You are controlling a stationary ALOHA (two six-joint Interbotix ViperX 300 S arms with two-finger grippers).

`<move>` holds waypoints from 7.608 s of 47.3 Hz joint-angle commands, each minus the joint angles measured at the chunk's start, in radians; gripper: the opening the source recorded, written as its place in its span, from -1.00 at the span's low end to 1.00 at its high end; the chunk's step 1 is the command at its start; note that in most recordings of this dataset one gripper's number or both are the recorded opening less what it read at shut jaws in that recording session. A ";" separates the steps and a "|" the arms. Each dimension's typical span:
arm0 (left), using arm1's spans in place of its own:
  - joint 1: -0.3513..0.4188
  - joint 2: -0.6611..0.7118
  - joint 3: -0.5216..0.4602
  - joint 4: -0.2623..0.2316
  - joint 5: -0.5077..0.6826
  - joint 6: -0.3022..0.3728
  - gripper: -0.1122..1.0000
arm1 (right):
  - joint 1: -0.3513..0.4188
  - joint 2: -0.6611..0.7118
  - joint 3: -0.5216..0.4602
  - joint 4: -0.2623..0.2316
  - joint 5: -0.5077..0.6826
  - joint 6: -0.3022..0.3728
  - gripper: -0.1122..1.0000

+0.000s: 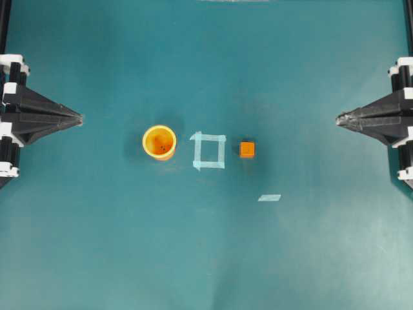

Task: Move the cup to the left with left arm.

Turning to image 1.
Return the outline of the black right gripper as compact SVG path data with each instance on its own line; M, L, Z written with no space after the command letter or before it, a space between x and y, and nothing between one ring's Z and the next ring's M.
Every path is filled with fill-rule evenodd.
M398 58L388 70L388 76L391 94L341 113L336 118L336 125L397 149L398 180L412 189L412 57Z

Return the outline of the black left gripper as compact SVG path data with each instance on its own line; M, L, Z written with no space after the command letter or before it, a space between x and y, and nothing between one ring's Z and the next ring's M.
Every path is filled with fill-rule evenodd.
M24 145L83 124L81 114L26 87L29 75L21 54L1 54L1 189L19 176Z

